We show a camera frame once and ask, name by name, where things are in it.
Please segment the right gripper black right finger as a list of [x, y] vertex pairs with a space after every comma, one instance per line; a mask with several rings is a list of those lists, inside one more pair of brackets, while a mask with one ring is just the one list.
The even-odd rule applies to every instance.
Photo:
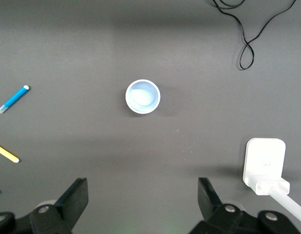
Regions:
[[222, 203], [210, 180], [198, 179], [198, 204], [203, 216], [191, 234], [299, 234], [285, 215], [263, 210], [251, 216], [237, 206]]

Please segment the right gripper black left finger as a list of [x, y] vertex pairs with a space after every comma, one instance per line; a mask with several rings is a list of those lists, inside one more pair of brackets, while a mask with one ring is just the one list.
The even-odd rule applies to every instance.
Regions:
[[0, 234], [71, 234], [88, 200], [87, 179], [77, 178], [54, 204], [40, 205], [18, 219], [0, 212]]

